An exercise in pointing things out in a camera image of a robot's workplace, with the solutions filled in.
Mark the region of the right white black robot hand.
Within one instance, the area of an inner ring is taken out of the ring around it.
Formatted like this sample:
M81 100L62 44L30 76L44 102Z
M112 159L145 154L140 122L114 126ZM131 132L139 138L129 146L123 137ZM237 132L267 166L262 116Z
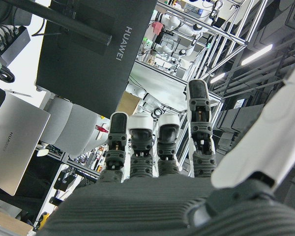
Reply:
M258 119L217 163L205 81L186 88L192 177L174 158L176 116L159 124L158 177L152 121L111 117L106 169L75 190L40 236L295 236L295 210L274 192L295 165L295 67Z

